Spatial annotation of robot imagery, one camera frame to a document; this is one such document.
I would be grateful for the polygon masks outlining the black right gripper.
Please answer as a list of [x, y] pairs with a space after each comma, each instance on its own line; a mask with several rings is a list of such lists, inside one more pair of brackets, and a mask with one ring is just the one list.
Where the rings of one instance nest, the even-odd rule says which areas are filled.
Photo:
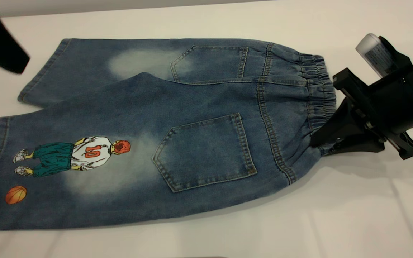
[[345, 98], [333, 116], [311, 136], [311, 146], [333, 144], [327, 155], [385, 150], [389, 142], [401, 159], [413, 157], [413, 64], [366, 85], [349, 69], [334, 75]]

